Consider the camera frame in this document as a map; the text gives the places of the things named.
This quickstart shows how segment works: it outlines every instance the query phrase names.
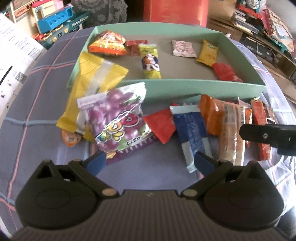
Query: round metal bolt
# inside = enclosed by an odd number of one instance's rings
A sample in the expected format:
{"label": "round metal bolt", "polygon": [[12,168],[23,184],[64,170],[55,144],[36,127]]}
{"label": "round metal bolt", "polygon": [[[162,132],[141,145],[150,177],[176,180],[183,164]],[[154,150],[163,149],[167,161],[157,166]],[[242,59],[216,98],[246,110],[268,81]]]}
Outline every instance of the round metal bolt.
{"label": "round metal bolt", "polygon": [[102,194],[104,196],[114,196],[117,193],[117,191],[113,188],[106,188],[102,191]]}
{"label": "round metal bolt", "polygon": [[197,195],[197,191],[194,190],[194,189],[186,189],[184,192],[183,192],[183,195],[184,196],[187,196],[187,197],[195,197]]}

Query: qr code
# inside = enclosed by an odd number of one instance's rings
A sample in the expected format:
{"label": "qr code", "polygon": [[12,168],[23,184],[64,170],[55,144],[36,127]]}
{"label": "qr code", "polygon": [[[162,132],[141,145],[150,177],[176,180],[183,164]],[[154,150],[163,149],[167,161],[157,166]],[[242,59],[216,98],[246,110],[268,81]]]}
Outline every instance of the qr code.
{"label": "qr code", "polygon": [[20,82],[22,84],[25,82],[25,80],[27,78],[27,76],[24,75],[22,72],[16,72],[16,71],[13,73],[13,76],[18,82]]}

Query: red container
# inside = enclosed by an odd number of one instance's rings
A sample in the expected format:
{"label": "red container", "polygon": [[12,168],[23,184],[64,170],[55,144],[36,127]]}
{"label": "red container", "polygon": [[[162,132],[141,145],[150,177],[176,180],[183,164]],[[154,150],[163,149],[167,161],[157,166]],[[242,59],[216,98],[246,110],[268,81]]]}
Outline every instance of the red container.
{"label": "red container", "polygon": [[209,0],[144,0],[144,21],[206,27]]}

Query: small yellow packet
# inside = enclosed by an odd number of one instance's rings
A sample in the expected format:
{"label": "small yellow packet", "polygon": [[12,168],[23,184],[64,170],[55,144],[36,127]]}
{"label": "small yellow packet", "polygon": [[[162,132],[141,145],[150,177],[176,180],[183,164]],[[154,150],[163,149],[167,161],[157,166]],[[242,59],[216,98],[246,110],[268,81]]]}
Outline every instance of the small yellow packet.
{"label": "small yellow packet", "polygon": [[128,69],[93,54],[82,52],[79,58],[79,73],[70,92],[66,110],[57,122],[57,127],[71,133],[83,135],[94,141],[85,116],[77,107],[77,99],[105,92],[118,85],[126,76]]}
{"label": "small yellow packet", "polygon": [[139,44],[146,79],[161,79],[156,44]]}
{"label": "small yellow packet", "polygon": [[210,44],[205,39],[203,42],[202,51],[200,52],[200,56],[196,61],[204,63],[208,66],[212,66],[214,63],[216,63],[219,48]]}

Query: blue wrapper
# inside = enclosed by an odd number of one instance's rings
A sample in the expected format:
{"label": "blue wrapper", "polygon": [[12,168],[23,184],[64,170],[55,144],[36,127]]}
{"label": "blue wrapper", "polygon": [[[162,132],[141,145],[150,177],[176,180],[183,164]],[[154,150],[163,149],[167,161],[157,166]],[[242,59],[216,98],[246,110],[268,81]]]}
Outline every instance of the blue wrapper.
{"label": "blue wrapper", "polygon": [[212,157],[205,121],[197,105],[171,106],[174,122],[189,173],[196,171],[194,155],[201,151]]}

